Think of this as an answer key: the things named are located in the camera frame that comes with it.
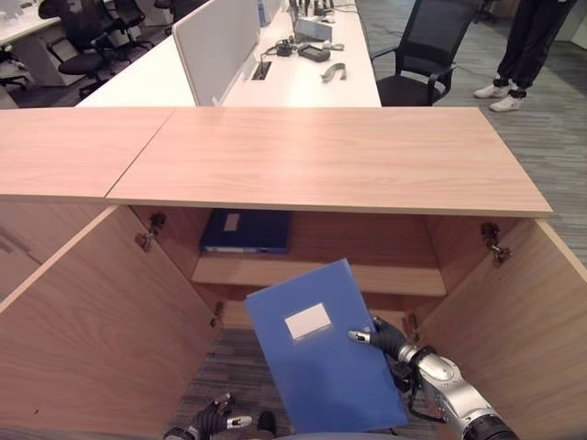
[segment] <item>blue file folder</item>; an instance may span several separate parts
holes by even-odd
[[[345,259],[257,291],[245,305],[297,433],[407,423],[384,354],[347,336],[374,327]]]

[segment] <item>mesh chair back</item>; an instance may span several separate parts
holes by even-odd
[[[65,35],[80,52],[90,49],[93,39],[103,34],[94,0],[57,0]]]
[[[94,10],[100,20],[100,26],[104,32],[112,32],[118,28],[115,18],[106,7],[104,0],[93,0]]]
[[[173,22],[184,18],[208,0],[172,0]]]
[[[145,19],[143,11],[138,7],[135,0],[114,0],[116,13],[125,23],[132,21],[142,21]]]
[[[428,76],[448,67],[478,7],[474,0],[416,0],[398,48],[397,73]]]

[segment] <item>cabinet door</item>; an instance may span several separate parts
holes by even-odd
[[[125,206],[106,208],[0,303],[0,425],[158,435],[217,330]]]
[[[519,222],[428,316],[421,333],[520,438],[587,430],[587,270],[544,221]]]
[[[0,235],[6,232],[42,263],[104,209],[104,204],[0,201]]]
[[[0,301],[33,273],[39,264],[0,226]]]

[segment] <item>wooden countertop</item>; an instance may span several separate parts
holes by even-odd
[[[477,108],[177,109],[113,203],[542,216]]]
[[[0,197],[359,213],[551,212],[477,108],[5,110],[0,132]]]
[[[164,108],[0,111],[0,197],[103,201],[171,115]]]

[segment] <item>robotic arm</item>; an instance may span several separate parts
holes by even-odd
[[[378,347],[398,361],[407,371],[402,379],[412,381],[412,396],[421,388],[440,410],[442,416],[436,421],[446,423],[462,440],[519,440],[489,402],[460,375],[454,362],[438,356],[432,347],[418,349],[407,344],[397,328],[380,318],[374,323],[377,333],[351,331],[349,337]]]

